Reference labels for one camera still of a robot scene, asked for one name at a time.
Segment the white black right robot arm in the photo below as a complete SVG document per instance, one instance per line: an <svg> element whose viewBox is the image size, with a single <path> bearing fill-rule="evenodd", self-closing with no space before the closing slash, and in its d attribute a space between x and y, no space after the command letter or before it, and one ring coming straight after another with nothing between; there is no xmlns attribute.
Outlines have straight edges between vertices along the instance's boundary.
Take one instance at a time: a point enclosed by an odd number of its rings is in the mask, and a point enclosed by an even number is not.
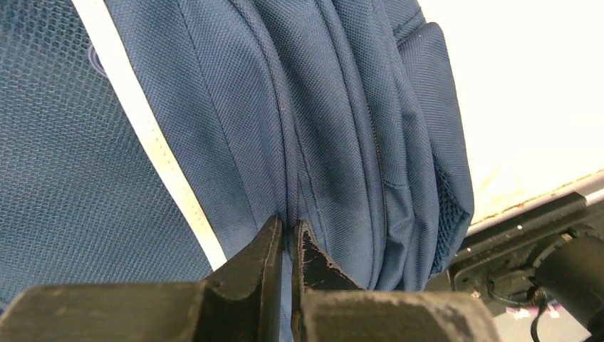
<svg viewBox="0 0 604 342"><path fill-rule="evenodd" d="M592 335L603 340L603 240L555 236L533 263L535 282Z"/></svg>

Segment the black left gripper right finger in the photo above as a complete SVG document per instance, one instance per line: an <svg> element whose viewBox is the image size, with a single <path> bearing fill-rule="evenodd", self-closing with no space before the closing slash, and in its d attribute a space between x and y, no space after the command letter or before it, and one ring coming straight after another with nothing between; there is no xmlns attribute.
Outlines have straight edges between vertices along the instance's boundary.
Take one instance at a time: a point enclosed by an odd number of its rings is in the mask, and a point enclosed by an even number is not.
<svg viewBox="0 0 604 342"><path fill-rule="evenodd" d="M296 341L499 341L486 306L449 291L368 291L318 245L311 225L293 233L291 329Z"/></svg>

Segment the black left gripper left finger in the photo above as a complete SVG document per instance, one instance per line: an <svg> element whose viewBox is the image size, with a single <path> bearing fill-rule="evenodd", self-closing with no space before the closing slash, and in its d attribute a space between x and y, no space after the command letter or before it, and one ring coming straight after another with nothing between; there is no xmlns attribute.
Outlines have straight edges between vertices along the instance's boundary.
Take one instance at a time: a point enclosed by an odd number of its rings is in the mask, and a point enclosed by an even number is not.
<svg viewBox="0 0 604 342"><path fill-rule="evenodd" d="M62 284L23 292L3 341L277 341L283 224L198 282Z"/></svg>

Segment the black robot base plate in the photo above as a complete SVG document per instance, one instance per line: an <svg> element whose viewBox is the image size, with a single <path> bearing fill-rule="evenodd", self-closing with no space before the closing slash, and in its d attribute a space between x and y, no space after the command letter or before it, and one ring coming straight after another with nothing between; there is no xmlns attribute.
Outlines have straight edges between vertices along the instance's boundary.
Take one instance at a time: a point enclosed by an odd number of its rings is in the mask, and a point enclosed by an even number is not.
<svg viewBox="0 0 604 342"><path fill-rule="evenodd" d="M525 266L542 239L582 224L603 233L603 201L573 192L487 227L464 239L449 267L429 280L426 290L474 294L494 316L503 314L505 305L487 293L492 275Z"/></svg>

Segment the navy blue student backpack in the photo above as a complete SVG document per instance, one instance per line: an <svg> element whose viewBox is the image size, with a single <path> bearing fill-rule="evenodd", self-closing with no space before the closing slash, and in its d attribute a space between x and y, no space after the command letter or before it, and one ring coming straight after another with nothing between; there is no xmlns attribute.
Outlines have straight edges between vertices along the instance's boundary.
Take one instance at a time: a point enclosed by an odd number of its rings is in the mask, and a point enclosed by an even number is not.
<svg viewBox="0 0 604 342"><path fill-rule="evenodd" d="M418 1L3 1L1 317L62 284L198 282L283 224L421 291L474 213L444 34Z"/></svg>

